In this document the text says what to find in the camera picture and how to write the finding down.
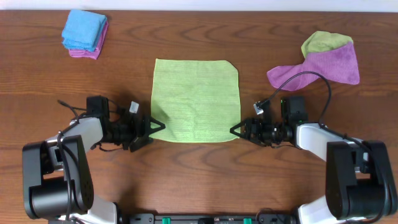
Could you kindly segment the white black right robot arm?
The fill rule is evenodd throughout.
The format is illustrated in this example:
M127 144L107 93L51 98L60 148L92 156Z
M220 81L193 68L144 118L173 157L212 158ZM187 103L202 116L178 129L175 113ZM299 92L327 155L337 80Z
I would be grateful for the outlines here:
M301 96L281 99L282 122L269 103L255 104L261 118L248 118L231 134L263 147L289 142L326 162L325 195L299 206L296 223L364 223L397 211L397 190L386 145L334 133L308 121Z

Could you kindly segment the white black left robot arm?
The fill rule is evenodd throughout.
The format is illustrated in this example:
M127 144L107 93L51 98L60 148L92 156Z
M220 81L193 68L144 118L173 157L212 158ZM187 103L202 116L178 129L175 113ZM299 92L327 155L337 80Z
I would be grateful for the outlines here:
M86 108L61 101L75 117L69 126L44 141L22 148L24 209L33 220L49 223L128 223L114 202L94 193L87 153L104 143L135 152L153 142L151 134L165 124L150 115L139 115L139 104L117 106L119 118L111 120L109 100L89 96Z

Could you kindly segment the light green cloth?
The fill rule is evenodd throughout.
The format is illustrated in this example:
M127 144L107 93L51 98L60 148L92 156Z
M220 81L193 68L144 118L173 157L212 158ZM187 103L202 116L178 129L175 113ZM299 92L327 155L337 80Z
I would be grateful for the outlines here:
M151 115L165 124L153 138L178 143L236 139L241 120L239 73L226 60L155 61Z

